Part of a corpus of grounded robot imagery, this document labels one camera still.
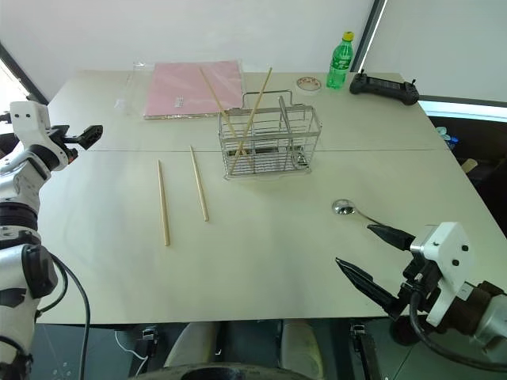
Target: white wall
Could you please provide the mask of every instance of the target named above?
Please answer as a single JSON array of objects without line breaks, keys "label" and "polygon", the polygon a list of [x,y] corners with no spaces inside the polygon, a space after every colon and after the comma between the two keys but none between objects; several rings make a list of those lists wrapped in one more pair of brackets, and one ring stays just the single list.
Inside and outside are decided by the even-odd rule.
[{"label": "white wall", "polygon": [[506,0],[388,0],[368,72],[417,79],[419,93],[507,101]]},{"label": "white wall", "polygon": [[244,70],[327,71],[356,46],[373,0],[0,0],[0,41],[52,98],[78,69],[241,59]]}]

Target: metal wire basket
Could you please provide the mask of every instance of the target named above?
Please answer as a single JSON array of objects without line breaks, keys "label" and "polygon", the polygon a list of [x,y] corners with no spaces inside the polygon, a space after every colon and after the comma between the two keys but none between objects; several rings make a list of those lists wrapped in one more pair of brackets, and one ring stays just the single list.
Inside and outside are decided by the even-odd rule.
[{"label": "metal wire basket", "polygon": [[[322,125],[310,105],[293,104],[292,91],[266,91],[280,94],[277,108],[259,108],[250,128],[251,109],[227,111],[229,122],[219,115],[219,139],[226,178],[310,172],[310,162]],[[285,105],[284,96],[290,106]]]}]

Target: roll of tape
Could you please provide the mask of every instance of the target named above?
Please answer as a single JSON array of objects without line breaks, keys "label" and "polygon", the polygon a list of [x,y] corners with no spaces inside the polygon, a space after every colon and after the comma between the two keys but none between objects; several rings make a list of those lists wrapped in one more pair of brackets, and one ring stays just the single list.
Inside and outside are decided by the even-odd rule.
[{"label": "roll of tape", "polygon": [[295,90],[301,95],[316,95],[322,88],[322,83],[313,77],[301,77],[295,81]]}]

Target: white table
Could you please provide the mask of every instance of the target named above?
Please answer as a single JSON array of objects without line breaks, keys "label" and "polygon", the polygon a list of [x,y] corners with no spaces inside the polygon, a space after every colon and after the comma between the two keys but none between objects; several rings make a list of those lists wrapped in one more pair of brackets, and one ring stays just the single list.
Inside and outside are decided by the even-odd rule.
[{"label": "white table", "polygon": [[[413,234],[424,224],[461,222],[477,256],[469,280],[507,287],[499,264],[505,238],[447,150],[317,152],[311,174],[276,180],[227,181],[220,153],[198,152],[197,160],[210,222],[188,152],[82,152],[43,188],[44,244],[82,281],[93,323],[383,315],[334,258],[395,293],[410,255],[379,240],[360,217],[335,215],[330,206],[341,197]],[[73,285],[40,321],[83,322]]]},{"label": "white table", "polygon": [[[126,86],[128,75],[125,71],[78,73],[51,102],[51,122],[69,124],[69,133],[75,134],[89,125],[103,124],[104,136],[92,150],[186,151],[192,144],[195,150],[219,151],[215,117],[144,120],[143,107],[151,77],[147,72],[139,72]],[[295,102],[315,106],[324,126],[318,150],[446,149],[418,104],[407,107],[400,101],[368,93],[352,95],[348,91],[352,75],[344,88],[336,91],[325,87],[324,74],[310,74],[319,78],[324,88],[315,97],[301,96],[294,91],[295,80],[304,75],[308,74],[273,74],[267,89],[291,89]],[[379,76],[401,80],[397,74]],[[258,91],[265,74],[245,77],[246,90]],[[128,100],[127,115],[114,108],[118,98]],[[274,100],[275,97],[266,96],[264,105],[273,106]]]}]

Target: bottle cap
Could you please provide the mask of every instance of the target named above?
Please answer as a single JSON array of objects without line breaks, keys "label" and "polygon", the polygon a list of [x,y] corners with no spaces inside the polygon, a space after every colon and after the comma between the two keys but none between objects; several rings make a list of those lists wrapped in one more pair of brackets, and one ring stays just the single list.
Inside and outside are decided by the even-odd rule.
[{"label": "bottle cap", "polygon": [[344,41],[352,41],[354,39],[354,33],[353,32],[345,32],[343,33],[343,40]]}]

